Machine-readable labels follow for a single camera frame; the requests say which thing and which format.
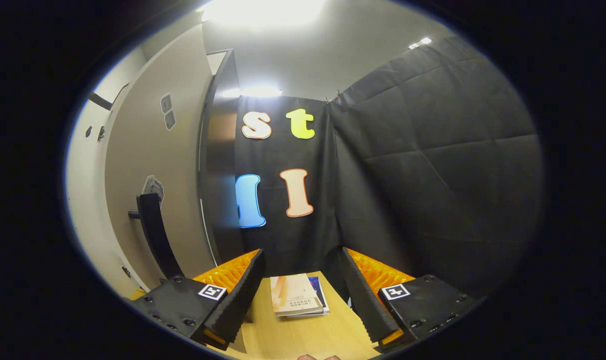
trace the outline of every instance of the white wall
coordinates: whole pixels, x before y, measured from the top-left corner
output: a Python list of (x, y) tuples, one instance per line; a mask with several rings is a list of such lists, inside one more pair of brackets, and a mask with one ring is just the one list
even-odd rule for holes
[(143, 47), (138, 46), (109, 71), (94, 92), (104, 100), (113, 103), (120, 89), (134, 79), (145, 63), (147, 63), (147, 59), (143, 54)]
[[(162, 216), (173, 253), (189, 278), (213, 268), (197, 189), (198, 135), (211, 81), (202, 26), (174, 39), (149, 60), (117, 104), (105, 162), (109, 219), (120, 248), (142, 281), (165, 278), (154, 261), (140, 221), (127, 216), (145, 179), (163, 183)], [(161, 98), (170, 93), (176, 125), (167, 130)]]
[[(145, 64), (142, 49), (136, 48), (104, 77), (96, 88), (102, 98), (113, 102), (124, 84), (130, 82)], [(127, 92), (119, 96), (119, 101)], [(87, 101), (71, 134), (65, 168), (65, 191), (70, 216), (86, 255), (99, 274), (120, 295), (129, 297), (139, 285), (149, 291), (120, 249), (108, 215), (105, 196), (104, 164), (111, 126), (109, 110)], [(92, 126), (89, 137), (85, 137)], [(106, 134), (97, 141), (101, 126)], [(122, 267), (133, 275), (129, 278)]]
[(212, 75), (216, 75), (225, 55), (227, 55), (227, 51), (215, 52), (214, 54), (207, 55), (207, 61), (209, 62), (209, 69), (212, 71)]

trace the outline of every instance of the wooden tabletop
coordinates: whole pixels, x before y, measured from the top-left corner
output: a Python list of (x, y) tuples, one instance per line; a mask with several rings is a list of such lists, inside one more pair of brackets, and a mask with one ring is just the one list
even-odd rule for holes
[(317, 317), (277, 317), (271, 309), (269, 278), (261, 281), (236, 341), (226, 351), (241, 360), (296, 360), (309, 354), (318, 360), (336, 355), (341, 360), (366, 360), (379, 355), (360, 318), (347, 306), (320, 272), (318, 276), (330, 313)]

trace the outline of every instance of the black metal bracket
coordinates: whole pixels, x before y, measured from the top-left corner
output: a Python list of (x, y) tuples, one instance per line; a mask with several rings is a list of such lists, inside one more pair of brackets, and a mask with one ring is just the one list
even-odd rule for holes
[(379, 344), (383, 351), (443, 330), (478, 301), (433, 275), (383, 287), (378, 296), (405, 333), (402, 341)]
[(111, 102), (109, 102), (108, 100), (105, 100), (99, 94), (97, 94), (95, 92), (90, 93), (90, 95), (87, 98), (89, 101), (92, 101), (94, 104), (98, 105), (99, 107), (102, 107), (105, 110), (111, 110), (111, 107), (113, 105)]
[(224, 287), (173, 276), (133, 303), (153, 321), (184, 337), (222, 347), (205, 335), (205, 321), (226, 297)]
[(158, 194), (140, 194), (136, 196), (136, 203), (138, 210), (129, 210), (127, 213), (132, 219), (140, 219), (147, 244), (161, 271), (167, 278), (184, 276), (167, 239)]

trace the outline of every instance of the black fabric backdrop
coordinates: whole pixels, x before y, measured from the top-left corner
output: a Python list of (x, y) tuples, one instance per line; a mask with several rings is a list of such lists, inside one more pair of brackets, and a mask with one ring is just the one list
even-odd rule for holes
[[(314, 116), (307, 122), (314, 129), (311, 139), (299, 139), (291, 132), (285, 114), (305, 109)], [(272, 133), (267, 139), (250, 139), (241, 133), (247, 112), (265, 112)], [(336, 155), (328, 107), (323, 101), (295, 97), (242, 96), (236, 124), (236, 177), (256, 174), (261, 177), (257, 194), (261, 227), (242, 228), (245, 251), (265, 251), (266, 276), (298, 274), (321, 270), (337, 292), (347, 299), (347, 290), (339, 271), (341, 237), (335, 217)], [(287, 187), (280, 172), (305, 169), (307, 200), (314, 212), (288, 217)]]
[[(316, 134), (298, 139), (286, 112)], [(266, 112), (273, 133), (247, 139), (242, 116)], [(302, 168), (314, 212), (289, 218), (280, 171)], [(413, 276), (434, 274), (485, 296), (523, 254), (540, 219), (543, 165), (518, 94), (459, 38), (409, 50), (325, 104), (241, 98), (236, 174), (261, 176), (267, 223), (243, 229), (266, 250), (267, 276), (321, 269), (346, 299), (341, 246)]]

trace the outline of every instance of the ceiling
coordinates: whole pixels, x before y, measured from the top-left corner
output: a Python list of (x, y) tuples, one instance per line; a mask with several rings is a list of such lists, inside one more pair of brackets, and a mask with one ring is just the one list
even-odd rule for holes
[[(200, 23), (193, 12), (147, 39), (147, 59)], [(257, 28), (207, 21), (205, 50), (234, 49), (241, 89), (275, 87), (283, 96), (334, 98), (424, 37), (453, 35), (437, 21), (387, 0), (325, 0), (303, 25)]]

